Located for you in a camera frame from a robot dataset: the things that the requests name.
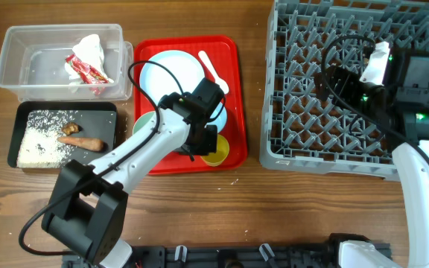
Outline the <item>light blue rice bowl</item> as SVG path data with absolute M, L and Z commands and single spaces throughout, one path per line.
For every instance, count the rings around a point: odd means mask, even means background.
M 223 108 L 223 104 L 219 103 L 210 116 L 212 119 L 211 122 L 208 122 L 208 125 L 214 125 L 217 127 L 217 132 L 220 133 L 223 128 L 226 126 L 227 122 L 227 112 L 226 109 Z

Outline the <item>light green bowl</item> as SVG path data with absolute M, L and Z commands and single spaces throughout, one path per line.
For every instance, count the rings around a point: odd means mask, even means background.
M 133 126 L 132 134 L 135 135 L 139 130 L 146 125 L 153 126 L 156 123 L 156 113 L 154 111 L 146 112 L 141 115 Z

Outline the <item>yellow plastic cup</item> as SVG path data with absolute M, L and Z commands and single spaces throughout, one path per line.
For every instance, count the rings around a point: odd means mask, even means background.
M 229 142 L 225 137 L 217 135 L 217 147 L 214 153 L 209 153 L 207 156 L 202 156 L 201 159 L 210 167 L 221 165 L 229 155 Z

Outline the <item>orange carrot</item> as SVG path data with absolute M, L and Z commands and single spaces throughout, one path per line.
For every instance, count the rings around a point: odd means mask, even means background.
M 85 150 L 100 152 L 104 149 L 104 142 L 98 138 L 77 138 L 71 136 L 59 137 L 59 142 L 81 147 Z

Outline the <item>red snack wrapper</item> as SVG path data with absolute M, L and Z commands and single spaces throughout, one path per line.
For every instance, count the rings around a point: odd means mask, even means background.
M 66 63 L 80 76 L 82 81 L 86 84 L 103 84 L 109 83 L 96 68 L 88 63 L 81 61 L 75 54 L 66 58 Z

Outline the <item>white napkin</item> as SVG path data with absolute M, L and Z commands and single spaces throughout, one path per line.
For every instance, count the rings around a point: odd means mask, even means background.
M 81 61 L 96 68 L 109 80 L 109 83 L 113 82 L 104 71 L 104 50 L 101 46 L 100 37 L 97 34 L 91 34 L 82 38 L 82 40 L 72 48 L 72 54 L 75 54 Z M 71 83 L 84 83 L 80 76 L 66 63 L 66 59 L 64 69 L 69 74 Z

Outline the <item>brown food scrap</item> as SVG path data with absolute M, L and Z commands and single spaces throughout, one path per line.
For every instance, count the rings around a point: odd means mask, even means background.
M 65 135 L 71 135 L 80 132 L 80 127 L 74 122 L 69 122 L 62 127 L 62 132 Z

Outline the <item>white rice pile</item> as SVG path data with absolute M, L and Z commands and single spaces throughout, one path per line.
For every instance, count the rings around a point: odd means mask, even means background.
M 60 168 L 72 156 L 74 146 L 59 142 L 62 128 L 74 121 L 74 110 L 34 110 L 19 148 L 18 168 Z

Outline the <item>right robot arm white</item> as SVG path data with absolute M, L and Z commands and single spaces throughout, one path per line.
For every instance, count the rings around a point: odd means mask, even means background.
M 387 140 L 404 197 L 409 235 L 409 267 L 429 267 L 429 53 L 367 47 L 362 74 L 321 62 L 319 98 L 374 124 Z

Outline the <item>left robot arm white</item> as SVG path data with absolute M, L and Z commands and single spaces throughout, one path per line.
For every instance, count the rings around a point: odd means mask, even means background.
M 106 155 L 60 171 L 42 229 L 91 265 L 123 267 L 132 254 L 121 240 L 128 196 L 169 153 L 207 156 L 217 149 L 209 119 L 224 99 L 204 78 L 193 92 L 165 95 L 151 122 Z

